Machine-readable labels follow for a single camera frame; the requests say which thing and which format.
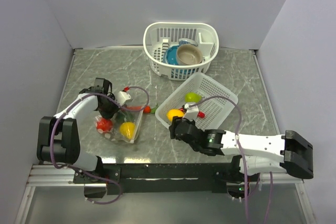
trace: bowl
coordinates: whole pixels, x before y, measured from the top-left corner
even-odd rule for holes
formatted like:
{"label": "bowl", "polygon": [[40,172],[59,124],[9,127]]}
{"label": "bowl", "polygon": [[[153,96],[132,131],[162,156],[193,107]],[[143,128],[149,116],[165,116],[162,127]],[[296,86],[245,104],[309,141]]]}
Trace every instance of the bowl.
{"label": "bowl", "polygon": [[181,66],[196,65],[203,61],[201,51],[191,45],[180,45],[176,51],[176,61]]}
{"label": "bowl", "polygon": [[179,45],[170,47],[167,49],[167,51],[163,55],[163,63],[170,64],[170,65],[176,65],[178,66],[179,63],[176,60],[176,52],[178,49]]}
{"label": "bowl", "polygon": [[198,47],[198,43],[192,39],[188,39],[188,38],[181,38],[178,40],[179,45],[185,45],[185,44],[191,44],[195,47]]}

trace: cable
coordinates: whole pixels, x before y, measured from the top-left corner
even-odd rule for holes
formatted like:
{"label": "cable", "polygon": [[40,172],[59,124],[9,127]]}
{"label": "cable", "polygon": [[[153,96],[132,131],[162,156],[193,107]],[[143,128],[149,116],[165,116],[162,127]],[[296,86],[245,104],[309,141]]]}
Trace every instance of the cable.
{"label": "cable", "polygon": [[268,213],[271,205],[271,198],[272,198],[272,192],[273,192],[273,173],[269,173],[270,176],[270,188],[269,188],[269,196],[268,196],[268,204],[267,204],[267,209],[264,217],[264,224],[266,224],[267,218],[268,218]]}
{"label": "cable", "polygon": [[256,185],[254,186],[253,190],[248,195],[248,198],[251,197],[256,192],[256,190],[258,188],[258,185],[259,185],[259,182],[260,182],[260,173],[258,174],[258,179],[257,179]]}
{"label": "cable", "polygon": [[[235,129],[235,135],[236,135],[236,141],[237,141],[237,145],[238,145],[238,148],[239,148],[239,152],[241,154],[241,158],[243,159],[243,167],[244,167],[244,199],[245,199],[245,215],[246,215],[246,220],[247,220],[247,223],[249,224],[250,223],[250,220],[249,220],[249,212],[248,212],[248,179],[247,179],[247,163],[246,163],[246,158],[245,158],[245,154],[244,154],[244,149],[242,148],[240,142],[239,142],[239,135],[238,135],[238,132],[239,132],[239,128],[240,128],[240,125],[241,125],[241,122],[242,122],[242,115],[241,115],[241,110],[240,108],[238,107],[238,105],[232,101],[230,98],[227,98],[227,97],[224,97],[222,95],[213,95],[211,97],[208,97],[208,98],[205,98],[204,100],[201,100],[195,104],[192,104],[190,105],[189,107],[194,107],[194,106],[198,106],[200,105],[201,103],[205,102],[205,101],[208,101],[210,99],[213,99],[213,98],[222,98],[228,102],[230,102],[238,111],[238,114],[239,114],[239,121],[237,123],[237,126],[236,126],[236,129]],[[269,206],[270,206],[270,203],[271,203],[271,193],[272,193],[272,175],[271,175],[271,188],[270,188],[270,196],[269,196],[269,199],[268,199],[268,206],[267,206],[267,211],[266,211],[266,214],[265,214],[265,218],[264,218],[264,223],[266,223],[267,221],[267,217],[268,217],[268,213],[269,213]]]}
{"label": "cable", "polygon": [[[110,98],[109,96],[105,95],[105,94],[99,94],[99,93],[91,93],[91,94],[87,94],[87,95],[84,95],[81,99],[78,99],[76,100],[73,104],[71,104],[68,109],[66,111],[64,111],[64,113],[62,113],[62,115],[56,120],[55,124],[54,124],[54,127],[52,128],[52,131],[51,131],[51,136],[50,136],[50,159],[51,159],[51,162],[53,164],[53,166],[56,168],[56,169],[61,169],[67,165],[57,165],[56,161],[55,161],[55,155],[54,155],[54,140],[55,140],[55,135],[56,135],[56,129],[57,129],[57,126],[58,124],[60,123],[60,121],[69,113],[69,111],[71,111],[78,103],[80,103],[82,100],[86,99],[87,97],[91,97],[93,95],[96,95],[96,96],[100,96],[100,97],[104,97],[104,98],[107,98],[109,101],[113,102],[115,105],[117,105],[118,107],[122,107],[123,110],[126,110],[126,111],[132,111],[132,112],[139,112],[139,111],[142,111],[144,110],[148,104],[149,104],[149,94],[148,92],[146,91],[146,89],[142,88],[142,87],[138,87],[138,86],[132,86],[132,87],[128,87],[129,89],[132,89],[132,88],[135,88],[135,89],[141,89],[145,92],[146,96],[147,96],[147,102],[146,102],[146,105],[144,107],[142,107],[141,109],[139,110],[130,110],[130,109],[127,109],[126,107],[123,107],[121,106],[120,104],[118,104],[115,100],[113,100],[112,98]],[[102,178],[102,177],[99,177],[99,176],[96,176],[94,174],[91,174],[85,170],[81,170],[80,168],[77,168],[77,167],[74,167],[72,165],[69,165],[68,167],[72,168],[73,170],[75,171],[81,171],[82,173],[86,174],[87,176],[90,176],[92,178],[95,178],[95,179],[99,179],[99,180],[102,180],[102,181],[105,181],[105,182],[109,182],[109,183],[112,183],[112,184],[115,184],[119,187],[119,194],[116,196],[115,199],[111,200],[111,201],[107,201],[107,202],[98,202],[98,201],[94,201],[92,199],[87,199],[88,201],[94,203],[94,204],[98,204],[98,205],[107,205],[107,204],[110,204],[110,203],[113,203],[115,202],[116,200],[118,200],[120,198],[120,196],[122,195],[122,188],[121,186],[119,185],[119,183],[115,182],[114,180],[111,180],[111,179],[108,179],[108,178]]]}

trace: white wall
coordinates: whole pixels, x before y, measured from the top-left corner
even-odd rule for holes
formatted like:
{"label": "white wall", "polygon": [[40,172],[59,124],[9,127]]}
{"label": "white wall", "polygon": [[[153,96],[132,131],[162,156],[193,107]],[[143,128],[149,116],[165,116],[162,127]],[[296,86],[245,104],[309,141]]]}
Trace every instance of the white wall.
{"label": "white wall", "polygon": [[336,2],[286,0],[258,52],[277,121],[314,147],[306,187],[318,223],[335,223]]}
{"label": "white wall", "polygon": [[36,158],[38,123],[56,111],[71,47],[45,0],[0,0],[0,216],[13,223]]}
{"label": "white wall", "polygon": [[142,44],[156,21],[205,22],[222,47],[258,49],[285,0],[47,0],[73,48]]}

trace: plastic bag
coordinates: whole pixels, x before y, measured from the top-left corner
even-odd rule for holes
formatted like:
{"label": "plastic bag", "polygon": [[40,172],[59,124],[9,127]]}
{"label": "plastic bag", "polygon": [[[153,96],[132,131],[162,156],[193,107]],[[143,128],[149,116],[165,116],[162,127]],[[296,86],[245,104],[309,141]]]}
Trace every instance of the plastic bag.
{"label": "plastic bag", "polygon": [[111,141],[124,140],[133,144],[139,135],[142,114],[143,111],[133,112],[121,108],[111,120],[96,116],[97,132]]}

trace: yellow ball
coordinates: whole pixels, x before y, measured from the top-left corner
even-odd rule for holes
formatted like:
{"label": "yellow ball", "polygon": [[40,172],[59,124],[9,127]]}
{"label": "yellow ball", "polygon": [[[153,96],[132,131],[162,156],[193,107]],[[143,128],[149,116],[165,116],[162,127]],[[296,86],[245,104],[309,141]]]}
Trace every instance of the yellow ball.
{"label": "yellow ball", "polygon": [[170,122],[173,121],[173,117],[174,116],[178,116],[178,117],[183,117],[184,116],[184,113],[181,111],[181,110],[169,110],[168,113],[167,113],[167,118]]}
{"label": "yellow ball", "polygon": [[131,139],[135,131],[135,124],[132,122],[125,122],[120,125],[119,131],[124,137]]}

